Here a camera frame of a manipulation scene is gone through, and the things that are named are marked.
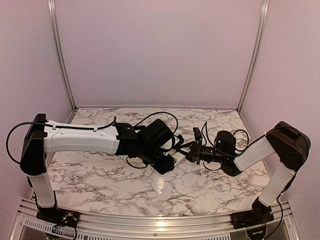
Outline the white remote control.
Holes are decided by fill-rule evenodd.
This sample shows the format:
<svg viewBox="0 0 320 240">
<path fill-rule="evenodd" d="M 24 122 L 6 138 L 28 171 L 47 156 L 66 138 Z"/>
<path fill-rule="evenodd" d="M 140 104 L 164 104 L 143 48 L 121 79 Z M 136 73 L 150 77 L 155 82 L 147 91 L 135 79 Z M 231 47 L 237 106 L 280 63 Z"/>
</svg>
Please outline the white remote control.
<svg viewBox="0 0 320 240">
<path fill-rule="evenodd" d="M 180 163 L 182 160 L 184 160 L 186 158 L 186 156 L 180 152 L 176 152 L 174 155 L 173 155 L 173 158 L 174 158 L 174 164 L 178 164 Z"/>
</svg>

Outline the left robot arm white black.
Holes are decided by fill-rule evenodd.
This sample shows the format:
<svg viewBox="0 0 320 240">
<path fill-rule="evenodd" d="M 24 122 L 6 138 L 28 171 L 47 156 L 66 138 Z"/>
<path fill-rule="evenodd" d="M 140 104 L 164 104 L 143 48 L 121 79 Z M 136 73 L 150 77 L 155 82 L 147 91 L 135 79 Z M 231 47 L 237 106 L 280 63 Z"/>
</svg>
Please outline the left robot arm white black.
<svg viewBox="0 0 320 240">
<path fill-rule="evenodd" d="M 25 125 L 29 129 L 17 163 L 29 179 L 39 212 L 53 223 L 60 222 L 64 215 L 50 183 L 47 154 L 80 151 L 139 158 L 161 175 L 175 167 L 175 159 L 168 154 L 175 146 L 175 135 L 160 119 L 148 126 L 132 126 L 115 119 L 107 125 L 89 126 L 49 121 L 44 113 L 39 113 L 33 121 L 19 123 L 12 129 Z"/>
</svg>

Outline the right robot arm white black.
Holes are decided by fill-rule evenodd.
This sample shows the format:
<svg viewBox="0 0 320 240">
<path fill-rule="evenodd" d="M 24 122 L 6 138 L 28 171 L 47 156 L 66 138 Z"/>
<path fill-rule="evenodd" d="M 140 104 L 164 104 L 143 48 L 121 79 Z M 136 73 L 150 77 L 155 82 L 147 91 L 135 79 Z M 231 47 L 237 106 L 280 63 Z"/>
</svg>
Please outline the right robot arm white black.
<svg viewBox="0 0 320 240">
<path fill-rule="evenodd" d="M 236 153 L 236 138 L 229 131 L 219 131 L 214 141 L 205 137 L 209 145 L 202 143 L 204 137 L 197 127 L 193 131 L 194 141 L 179 144 L 174 149 L 192 163 L 220 163 L 222 171 L 231 177 L 240 175 L 273 154 L 278 156 L 280 164 L 247 214 L 252 224 L 260 223 L 274 201 L 290 187 L 311 148 L 310 138 L 284 121 L 248 144 L 240 153 Z"/>
</svg>

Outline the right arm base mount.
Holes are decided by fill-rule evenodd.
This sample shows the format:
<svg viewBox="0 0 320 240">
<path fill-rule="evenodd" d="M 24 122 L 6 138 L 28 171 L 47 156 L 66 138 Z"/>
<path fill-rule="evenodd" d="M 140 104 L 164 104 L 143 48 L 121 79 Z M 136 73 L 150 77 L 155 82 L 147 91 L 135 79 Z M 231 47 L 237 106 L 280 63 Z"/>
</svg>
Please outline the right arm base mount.
<svg viewBox="0 0 320 240">
<path fill-rule="evenodd" d="M 251 210 L 232 213 L 230 218 L 234 229 L 266 224 L 275 219 L 271 207 L 264 205 L 253 206 Z"/>
</svg>

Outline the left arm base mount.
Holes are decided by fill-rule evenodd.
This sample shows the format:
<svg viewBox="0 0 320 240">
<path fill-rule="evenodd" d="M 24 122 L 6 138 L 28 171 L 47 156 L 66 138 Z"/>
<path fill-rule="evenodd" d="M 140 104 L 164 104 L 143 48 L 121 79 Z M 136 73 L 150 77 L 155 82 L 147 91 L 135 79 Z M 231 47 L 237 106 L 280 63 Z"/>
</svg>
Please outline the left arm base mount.
<svg viewBox="0 0 320 240">
<path fill-rule="evenodd" d="M 78 211 L 68 210 L 59 207 L 40 208 L 36 218 L 50 222 L 57 226 L 67 226 L 76 228 L 78 225 L 80 213 Z"/>
</svg>

